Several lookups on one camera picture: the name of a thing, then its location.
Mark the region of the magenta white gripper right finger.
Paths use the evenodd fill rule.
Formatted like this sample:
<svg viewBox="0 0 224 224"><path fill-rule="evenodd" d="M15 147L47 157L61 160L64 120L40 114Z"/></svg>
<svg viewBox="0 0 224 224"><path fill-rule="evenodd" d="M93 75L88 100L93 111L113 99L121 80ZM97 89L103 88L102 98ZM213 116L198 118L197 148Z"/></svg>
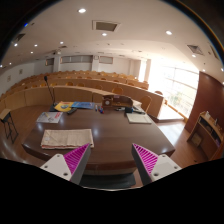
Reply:
<svg viewBox="0 0 224 224"><path fill-rule="evenodd" d="M131 152L143 185L150 184L181 170L181 167L166 154L157 155L135 143L132 144Z"/></svg>

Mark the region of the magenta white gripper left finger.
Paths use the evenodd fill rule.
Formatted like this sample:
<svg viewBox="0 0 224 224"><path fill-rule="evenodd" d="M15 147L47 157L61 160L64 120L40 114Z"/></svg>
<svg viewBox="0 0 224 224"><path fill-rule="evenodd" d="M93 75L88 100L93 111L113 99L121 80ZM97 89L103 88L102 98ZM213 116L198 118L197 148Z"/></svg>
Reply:
<svg viewBox="0 0 224 224"><path fill-rule="evenodd" d="M41 169L72 183L79 184L91 154L91 147L85 144L62 155L55 154Z"/></svg>

